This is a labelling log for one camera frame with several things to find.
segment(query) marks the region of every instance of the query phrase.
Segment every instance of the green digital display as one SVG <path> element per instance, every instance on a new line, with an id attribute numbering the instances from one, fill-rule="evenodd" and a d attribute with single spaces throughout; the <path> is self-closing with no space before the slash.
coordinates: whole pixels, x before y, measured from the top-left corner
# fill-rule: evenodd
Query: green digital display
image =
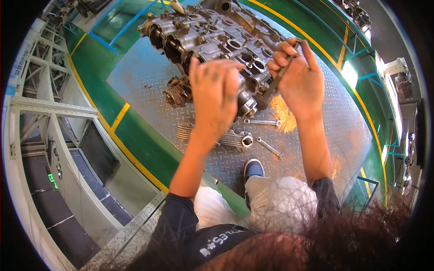
<path id="1" fill-rule="evenodd" d="M 56 189 L 58 189 L 58 188 L 57 188 L 57 184 L 56 184 L 56 182 L 54 181 L 54 177 L 53 177 L 53 175 L 52 175 L 52 174 L 48 174 L 48 178 L 50 179 L 50 182 L 54 183 L 54 187 L 55 187 Z"/>

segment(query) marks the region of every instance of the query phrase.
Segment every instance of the metal floor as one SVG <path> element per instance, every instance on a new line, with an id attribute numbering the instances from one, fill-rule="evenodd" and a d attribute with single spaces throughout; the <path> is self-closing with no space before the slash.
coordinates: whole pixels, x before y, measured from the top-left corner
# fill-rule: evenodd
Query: metal floor
<path id="1" fill-rule="evenodd" d="M 255 15 L 269 22 L 284 36 L 294 37 L 270 18 L 252 10 Z M 372 135 L 357 105 L 330 68 L 316 56 L 325 75 L 324 125 L 333 161 L 333 182 L 338 198 L 342 201 L 351 189 L 368 153 Z M 107 82 L 150 125 L 181 151 L 186 145 L 176 138 L 181 122 L 194 122 L 192 104 L 185 108 L 171 108 L 164 102 L 162 92 L 166 83 L 178 69 L 165 56 L 155 50 L 148 38 L 139 39 L 113 69 Z M 267 110 L 258 112 L 254 119 L 282 121 L 282 127 L 259 124 L 241 124 L 237 120 L 235 132 L 248 131 L 253 137 L 261 137 L 279 152 L 283 160 L 265 149 L 258 142 L 245 151 L 215 147 L 207 159 L 205 170 L 230 189 L 243 196 L 244 164 L 251 158 L 259 159 L 266 176 L 295 176 L 306 180 L 295 118 L 285 107 L 282 98 L 275 96 Z"/>

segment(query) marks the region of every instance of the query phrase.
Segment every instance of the sleeve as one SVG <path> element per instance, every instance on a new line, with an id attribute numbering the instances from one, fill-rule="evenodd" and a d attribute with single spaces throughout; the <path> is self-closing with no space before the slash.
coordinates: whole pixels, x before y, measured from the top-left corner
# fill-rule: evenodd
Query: sleeve
<path id="1" fill-rule="evenodd" d="M 189 198 L 169 193 L 150 244 L 156 242 L 182 244 L 185 239 L 196 233 L 196 224 L 199 222 L 194 213 L 193 202 Z"/>
<path id="2" fill-rule="evenodd" d="M 312 190 L 315 191 L 318 198 L 317 213 L 319 219 L 341 214 L 341 206 L 331 179 L 324 178 L 313 182 Z"/>

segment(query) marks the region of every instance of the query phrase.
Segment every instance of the engine block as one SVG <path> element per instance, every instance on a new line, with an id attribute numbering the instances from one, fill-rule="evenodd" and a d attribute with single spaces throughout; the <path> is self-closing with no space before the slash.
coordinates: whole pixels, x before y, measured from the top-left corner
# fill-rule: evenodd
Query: engine block
<path id="1" fill-rule="evenodd" d="M 199 6 L 166 10 L 159 17 L 152 13 L 138 26 L 141 37 L 162 51 L 182 74 L 168 82 L 164 92 L 172 107 L 184 107 L 193 97 L 188 79 L 191 57 L 201 63 L 213 59 L 232 59 L 246 65 L 239 74 L 238 116 L 253 116 L 266 105 L 258 99 L 272 82 L 266 63 L 284 37 L 267 22 L 257 19 L 237 0 L 205 0 Z"/>

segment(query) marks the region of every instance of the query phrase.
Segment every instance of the shoe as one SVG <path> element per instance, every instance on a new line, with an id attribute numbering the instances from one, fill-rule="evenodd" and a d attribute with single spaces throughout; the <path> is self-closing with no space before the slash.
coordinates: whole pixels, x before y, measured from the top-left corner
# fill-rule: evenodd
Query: shoe
<path id="1" fill-rule="evenodd" d="M 244 199 L 246 200 L 246 206 L 250 210 L 250 199 L 246 191 L 246 183 L 250 176 L 264 177 L 264 167 L 258 159 L 250 159 L 244 166 Z"/>

